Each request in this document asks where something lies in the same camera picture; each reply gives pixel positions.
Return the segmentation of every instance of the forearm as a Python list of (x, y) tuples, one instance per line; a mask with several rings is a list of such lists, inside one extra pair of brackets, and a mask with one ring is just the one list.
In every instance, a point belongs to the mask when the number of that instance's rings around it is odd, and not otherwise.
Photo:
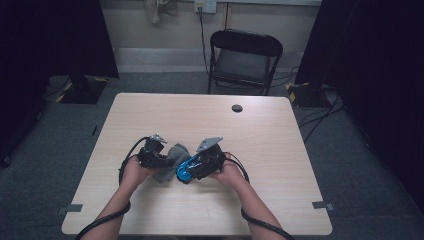
[[(277, 218), (248, 182), (238, 184), (234, 190), (248, 216), (281, 228)], [(248, 225), (252, 239), (285, 239), (279, 234), (256, 224), (248, 222)]]
[[(97, 216), (96, 220), (124, 209), (127, 206), (134, 190), (135, 189), (132, 189), (131, 187), (121, 185), (99, 216)], [(122, 215), (98, 225), (87, 232), (82, 239), (117, 239), (123, 218), (124, 216)]]

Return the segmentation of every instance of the metal bracket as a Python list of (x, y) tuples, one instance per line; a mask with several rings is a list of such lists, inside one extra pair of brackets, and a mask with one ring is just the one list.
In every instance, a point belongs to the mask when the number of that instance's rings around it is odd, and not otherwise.
[(66, 207), (59, 207), (56, 214), (64, 215), (68, 212), (81, 212), (82, 204), (69, 204)]
[(202, 151), (208, 150), (213, 145), (220, 142), (222, 139), (224, 138), (223, 137), (205, 138), (202, 140), (199, 147), (196, 149), (196, 152), (202, 152)]
[(163, 143), (168, 143), (168, 141), (166, 141), (165, 139), (163, 139), (161, 136), (159, 136), (159, 134), (154, 134), (152, 136), (150, 136), (150, 139), (158, 141), (158, 142), (163, 142)]
[(314, 209), (319, 209), (319, 208), (325, 208), (327, 209), (327, 211), (333, 211), (336, 210), (336, 207), (334, 206), (333, 203), (326, 203), (324, 201), (321, 202), (313, 202), (312, 206), (314, 206)]

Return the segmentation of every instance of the tabletop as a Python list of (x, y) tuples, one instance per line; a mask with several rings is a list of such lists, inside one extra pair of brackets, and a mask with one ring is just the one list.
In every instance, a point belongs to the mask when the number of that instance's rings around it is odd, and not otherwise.
[[(234, 105), (242, 111), (234, 112)], [(97, 217), (118, 187), (118, 169), (131, 147), (155, 133), (168, 141), (161, 152), (165, 155), (177, 143), (194, 155), (202, 139), (223, 137), (221, 149), (242, 162), (251, 185), (285, 231), (331, 233), (326, 209), (312, 205), (323, 199), (287, 98), (121, 93), (72, 201), (82, 209), (67, 213), (65, 234), (78, 234)], [(237, 196), (212, 178), (188, 185), (176, 177), (165, 183), (149, 178), (131, 204), (120, 234), (249, 235)]]

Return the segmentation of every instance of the gray carpet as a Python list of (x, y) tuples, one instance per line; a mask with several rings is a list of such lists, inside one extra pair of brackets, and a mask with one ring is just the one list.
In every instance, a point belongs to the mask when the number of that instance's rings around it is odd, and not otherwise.
[[(52, 78), (47, 92), (65, 80)], [(42, 118), (11, 155), (11, 166), (0, 169), (0, 239), (72, 239), (61, 232), (65, 216), (56, 211), (71, 203), (116, 94), (204, 94), (206, 90), (205, 73), (126, 73), (107, 84), (97, 105), (58, 104), (54, 102), (58, 94), (48, 97)], [(216, 87), (212, 92), (259, 93)], [(287, 93), (278, 86), (270, 95)], [(328, 92), (330, 101), (335, 96), (336, 92)], [(339, 100), (335, 109), (342, 105)], [(317, 111), (294, 109), (298, 122), (323, 114)], [(313, 125), (301, 128), (303, 137)], [(311, 134), (306, 148), (318, 184), (324, 200), (336, 208), (329, 212), (333, 232), (296, 239), (424, 239), (423, 216), (366, 143), (362, 129), (345, 110), (325, 118)]]

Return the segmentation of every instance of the electrical outlet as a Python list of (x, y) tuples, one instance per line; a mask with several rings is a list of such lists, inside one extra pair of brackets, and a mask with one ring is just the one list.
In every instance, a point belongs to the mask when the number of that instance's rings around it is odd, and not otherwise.
[(206, 13), (216, 13), (216, 2), (206, 1), (205, 9), (206, 9)]
[(216, 13), (216, 0), (194, 1), (194, 12), (199, 12), (199, 8), (202, 9), (202, 13)]
[(202, 9), (202, 13), (206, 13), (205, 1), (194, 1), (194, 12), (199, 12), (199, 8)]

